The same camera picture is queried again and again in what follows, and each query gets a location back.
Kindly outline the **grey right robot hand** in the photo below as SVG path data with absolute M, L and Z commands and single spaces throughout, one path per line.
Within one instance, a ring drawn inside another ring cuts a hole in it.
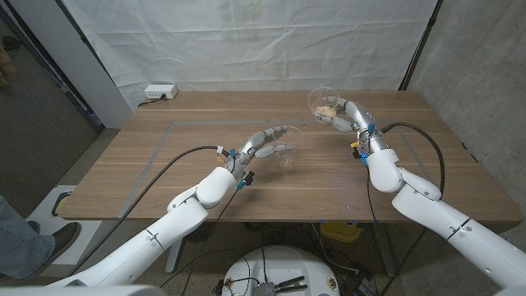
M 321 99 L 321 106 L 316 106 L 312 112 L 316 120 L 328 123 L 340 132 L 355 132 L 355 148 L 359 152 L 372 155 L 390 148 L 377 129 L 374 117 L 357 102 L 327 96 Z

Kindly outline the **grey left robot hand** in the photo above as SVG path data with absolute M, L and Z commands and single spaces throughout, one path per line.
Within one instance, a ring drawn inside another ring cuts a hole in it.
M 277 126 L 256 132 L 237 150 L 234 156 L 229 156 L 227 170 L 239 178 L 253 159 L 265 159 L 277 152 L 295 149 L 296 146 L 289 143 L 269 146 L 269 143 L 278 141 L 287 131 L 287 126 Z

